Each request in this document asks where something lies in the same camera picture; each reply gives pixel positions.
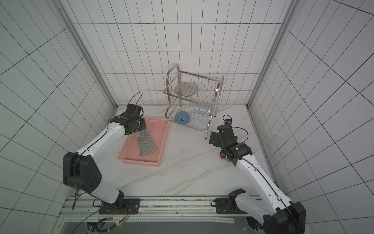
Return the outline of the purple snack packet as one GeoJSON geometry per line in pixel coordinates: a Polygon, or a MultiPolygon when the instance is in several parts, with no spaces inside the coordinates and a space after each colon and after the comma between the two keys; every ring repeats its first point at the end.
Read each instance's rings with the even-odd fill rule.
{"type": "Polygon", "coordinates": [[[231,161],[231,159],[226,154],[224,154],[223,152],[220,152],[220,158],[225,160],[225,161],[228,161],[228,162],[231,161]]]}

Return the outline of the blue bowl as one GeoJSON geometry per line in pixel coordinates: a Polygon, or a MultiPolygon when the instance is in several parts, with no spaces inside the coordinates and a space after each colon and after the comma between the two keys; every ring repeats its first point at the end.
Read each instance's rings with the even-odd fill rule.
{"type": "Polygon", "coordinates": [[[191,117],[189,113],[185,111],[178,112],[174,117],[175,122],[182,125],[187,125],[190,122],[190,119],[191,117]]]}

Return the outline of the pink plastic basket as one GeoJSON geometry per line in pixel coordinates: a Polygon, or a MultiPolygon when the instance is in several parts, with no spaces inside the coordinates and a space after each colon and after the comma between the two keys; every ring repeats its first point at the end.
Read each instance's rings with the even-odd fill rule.
{"type": "Polygon", "coordinates": [[[148,156],[142,156],[136,140],[137,134],[134,133],[127,137],[117,159],[127,164],[159,167],[168,136],[169,120],[146,117],[145,122],[147,126],[146,130],[150,134],[156,150],[148,156]]]}

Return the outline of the grey striped dishcloth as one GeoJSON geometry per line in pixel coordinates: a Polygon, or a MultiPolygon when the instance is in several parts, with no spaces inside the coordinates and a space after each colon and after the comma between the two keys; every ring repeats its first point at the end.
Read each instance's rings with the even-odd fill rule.
{"type": "Polygon", "coordinates": [[[137,132],[136,141],[140,150],[140,156],[149,156],[157,149],[146,129],[137,132]]]}

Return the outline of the steel two-tier dish rack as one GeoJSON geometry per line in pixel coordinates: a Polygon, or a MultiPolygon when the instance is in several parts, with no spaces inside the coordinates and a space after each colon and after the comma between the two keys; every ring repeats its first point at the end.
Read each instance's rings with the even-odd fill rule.
{"type": "Polygon", "coordinates": [[[187,125],[183,126],[204,133],[205,139],[207,139],[211,122],[213,118],[217,116],[224,79],[225,76],[221,76],[219,79],[214,79],[182,71],[179,65],[175,64],[166,74],[166,87],[163,93],[167,96],[168,107],[165,111],[165,118],[176,123],[174,120],[175,115],[180,111],[185,111],[189,113],[191,119],[187,125]],[[183,97],[176,94],[174,89],[177,84],[181,82],[191,82],[198,85],[198,91],[190,97],[183,97]],[[197,104],[211,107],[211,116],[193,114],[192,109],[197,104]]]}

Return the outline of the clear blue plastic container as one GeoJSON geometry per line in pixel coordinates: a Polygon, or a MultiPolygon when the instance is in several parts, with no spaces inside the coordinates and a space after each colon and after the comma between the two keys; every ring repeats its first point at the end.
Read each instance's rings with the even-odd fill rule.
{"type": "Polygon", "coordinates": [[[211,116],[212,108],[201,106],[201,105],[195,105],[192,109],[192,113],[195,115],[203,115],[203,116],[211,116]]]}

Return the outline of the round metal strainer plate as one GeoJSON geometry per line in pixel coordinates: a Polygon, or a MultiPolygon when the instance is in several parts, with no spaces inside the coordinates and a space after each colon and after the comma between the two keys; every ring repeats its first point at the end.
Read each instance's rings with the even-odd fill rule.
{"type": "Polygon", "coordinates": [[[181,82],[177,84],[174,90],[180,96],[190,97],[198,91],[198,85],[191,82],[181,82]]]}

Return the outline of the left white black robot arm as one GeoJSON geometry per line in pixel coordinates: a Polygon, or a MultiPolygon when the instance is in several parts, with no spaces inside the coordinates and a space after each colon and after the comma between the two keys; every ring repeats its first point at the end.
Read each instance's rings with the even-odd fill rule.
{"type": "Polygon", "coordinates": [[[126,111],[110,119],[90,143],[63,157],[63,184],[101,200],[100,214],[120,214],[126,204],[123,192],[104,181],[96,162],[120,137],[145,130],[143,115],[141,106],[128,104],[126,111]]]}

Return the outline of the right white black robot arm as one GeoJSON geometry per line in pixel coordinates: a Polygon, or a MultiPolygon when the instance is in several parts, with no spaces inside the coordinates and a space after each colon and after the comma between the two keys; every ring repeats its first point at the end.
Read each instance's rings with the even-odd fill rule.
{"type": "Polygon", "coordinates": [[[264,172],[244,142],[238,142],[230,124],[218,126],[211,132],[209,144],[221,148],[221,156],[242,171],[261,197],[258,201],[245,190],[237,189],[229,194],[233,211],[245,212],[254,218],[267,234],[303,234],[306,209],[300,202],[293,202],[264,172]]]}

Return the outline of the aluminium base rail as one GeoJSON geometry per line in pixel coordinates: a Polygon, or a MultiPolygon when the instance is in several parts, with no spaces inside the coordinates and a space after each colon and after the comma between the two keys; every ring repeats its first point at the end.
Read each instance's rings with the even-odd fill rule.
{"type": "Polygon", "coordinates": [[[229,197],[128,197],[120,214],[100,214],[95,198],[67,198],[53,234],[263,234],[229,197]]]}

